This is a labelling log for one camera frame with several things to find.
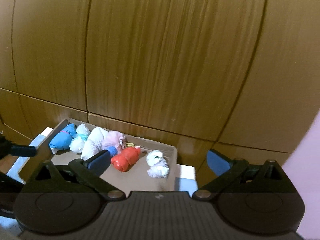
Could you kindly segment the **white knit sock bundle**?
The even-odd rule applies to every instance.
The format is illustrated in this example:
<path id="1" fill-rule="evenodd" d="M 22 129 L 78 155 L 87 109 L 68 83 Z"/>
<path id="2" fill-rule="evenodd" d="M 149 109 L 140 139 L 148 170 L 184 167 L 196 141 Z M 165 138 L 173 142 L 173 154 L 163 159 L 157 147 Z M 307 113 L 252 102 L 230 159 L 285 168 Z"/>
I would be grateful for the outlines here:
<path id="1" fill-rule="evenodd" d="M 94 155 L 98 154 L 102 150 L 102 142 L 107 135 L 107 130 L 101 127 L 94 128 L 84 144 L 81 153 L 81 159 L 87 160 L 93 157 Z"/>

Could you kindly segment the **white bundle with teal tie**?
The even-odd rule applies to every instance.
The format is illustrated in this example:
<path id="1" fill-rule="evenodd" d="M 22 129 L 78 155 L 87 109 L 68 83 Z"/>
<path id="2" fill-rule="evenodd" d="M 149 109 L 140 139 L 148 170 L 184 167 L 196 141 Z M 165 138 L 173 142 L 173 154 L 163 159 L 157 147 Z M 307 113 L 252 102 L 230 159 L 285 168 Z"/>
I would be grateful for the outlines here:
<path id="1" fill-rule="evenodd" d="M 75 138 L 71 140 L 69 149 L 75 154 L 82 153 L 85 142 L 87 141 L 90 133 L 90 130 L 86 127 L 85 124 L 80 124 L 76 128 L 76 135 Z"/>

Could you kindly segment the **blue sock bundle pink band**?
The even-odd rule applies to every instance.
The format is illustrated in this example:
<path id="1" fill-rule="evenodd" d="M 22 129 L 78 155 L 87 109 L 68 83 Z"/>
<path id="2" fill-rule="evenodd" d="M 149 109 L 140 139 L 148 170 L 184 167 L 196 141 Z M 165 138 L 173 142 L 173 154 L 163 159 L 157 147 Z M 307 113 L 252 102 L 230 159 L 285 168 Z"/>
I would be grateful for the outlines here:
<path id="1" fill-rule="evenodd" d="M 57 151 L 67 150 L 69 149 L 69 146 L 76 135 L 77 133 L 75 124 L 68 124 L 59 133 L 57 133 L 55 137 L 53 137 L 49 143 L 49 147 Z"/>

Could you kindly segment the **pink fluffy owl toy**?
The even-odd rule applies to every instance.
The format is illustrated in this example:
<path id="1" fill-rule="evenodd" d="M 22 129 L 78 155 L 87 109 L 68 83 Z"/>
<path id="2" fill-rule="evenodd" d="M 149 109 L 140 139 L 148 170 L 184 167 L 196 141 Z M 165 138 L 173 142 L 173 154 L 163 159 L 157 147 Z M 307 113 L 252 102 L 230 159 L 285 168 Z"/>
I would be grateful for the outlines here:
<path id="1" fill-rule="evenodd" d="M 125 135 L 119 131 L 109 131 L 102 141 L 102 149 L 108 150 L 111 157 L 119 154 L 125 148 Z"/>

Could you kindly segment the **red plastic bundle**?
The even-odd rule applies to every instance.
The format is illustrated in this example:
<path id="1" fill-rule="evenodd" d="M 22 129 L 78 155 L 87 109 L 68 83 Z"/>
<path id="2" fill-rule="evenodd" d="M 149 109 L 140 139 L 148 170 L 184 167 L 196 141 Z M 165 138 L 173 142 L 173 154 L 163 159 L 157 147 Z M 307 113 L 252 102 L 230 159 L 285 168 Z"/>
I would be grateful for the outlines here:
<path id="1" fill-rule="evenodd" d="M 128 147 L 111 159 L 111 165 L 120 172 L 126 172 L 139 160 L 140 146 Z"/>

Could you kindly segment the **cardboard box tray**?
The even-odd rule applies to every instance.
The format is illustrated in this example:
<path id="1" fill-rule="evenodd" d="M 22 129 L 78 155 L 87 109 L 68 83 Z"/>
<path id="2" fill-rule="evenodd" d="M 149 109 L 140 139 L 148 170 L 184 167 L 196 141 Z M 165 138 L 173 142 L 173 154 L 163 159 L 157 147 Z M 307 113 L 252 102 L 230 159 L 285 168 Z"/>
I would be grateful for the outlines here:
<path id="1" fill-rule="evenodd" d="M 71 152 L 59 152 L 53 154 L 49 147 L 50 141 L 57 135 L 61 129 L 67 124 L 81 124 L 81 121 L 68 118 L 60 121 L 58 125 L 45 137 L 45 139 L 37 146 L 37 155 L 29 157 L 18 171 L 18 175 L 24 181 L 28 181 L 33 172 L 45 160 L 51 160 L 54 165 L 67 165 L 80 156 Z M 139 160 L 127 172 L 120 172 L 113 166 L 110 166 L 100 178 L 112 184 L 113 186 L 124 191 L 128 195 L 131 191 L 174 191 L 175 189 L 175 171 L 177 164 L 177 149 L 174 146 L 163 144 L 161 142 L 126 135 L 128 142 L 140 146 L 141 153 Z M 159 150 L 163 153 L 168 166 L 170 168 L 167 178 L 151 178 L 147 170 L 149 166 L 146 162 L 146 156 L 153 150 Z"/>

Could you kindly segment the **yellow small item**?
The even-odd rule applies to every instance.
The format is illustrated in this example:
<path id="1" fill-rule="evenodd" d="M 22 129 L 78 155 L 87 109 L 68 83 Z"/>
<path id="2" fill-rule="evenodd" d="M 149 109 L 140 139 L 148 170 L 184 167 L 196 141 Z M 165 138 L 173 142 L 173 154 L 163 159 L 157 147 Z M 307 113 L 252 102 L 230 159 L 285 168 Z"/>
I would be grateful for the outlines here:
<path id="1" fill-rule="evenodd" d="M 126 147 L 135 147 L 134 143 L 126 142 Z"/>

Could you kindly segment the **white fluffy toy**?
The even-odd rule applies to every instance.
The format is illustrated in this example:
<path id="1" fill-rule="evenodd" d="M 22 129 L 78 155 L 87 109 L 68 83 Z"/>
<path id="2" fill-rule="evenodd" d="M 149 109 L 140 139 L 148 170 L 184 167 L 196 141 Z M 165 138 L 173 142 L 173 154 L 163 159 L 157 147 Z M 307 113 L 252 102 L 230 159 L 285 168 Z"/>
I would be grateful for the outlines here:
<path id="1" fill-rule="evenodd" d="M 146 162 L 149 166 L 147 173 L 151 178 L 167 178 L 170 168 L 161 151 L 149 152 L 146 156 Z"/>

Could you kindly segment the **wooden wardrobe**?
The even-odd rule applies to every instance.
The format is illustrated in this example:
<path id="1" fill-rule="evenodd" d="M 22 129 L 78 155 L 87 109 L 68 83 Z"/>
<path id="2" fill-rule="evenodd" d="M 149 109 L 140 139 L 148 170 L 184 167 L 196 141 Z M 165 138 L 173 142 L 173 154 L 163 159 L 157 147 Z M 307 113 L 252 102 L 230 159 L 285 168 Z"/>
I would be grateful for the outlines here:
<path id="1" fill-rule="evenodd" d="M 64 118 L 285 163 L 319 112 L 319 0 L 1 0 L 1 125 Z"/>

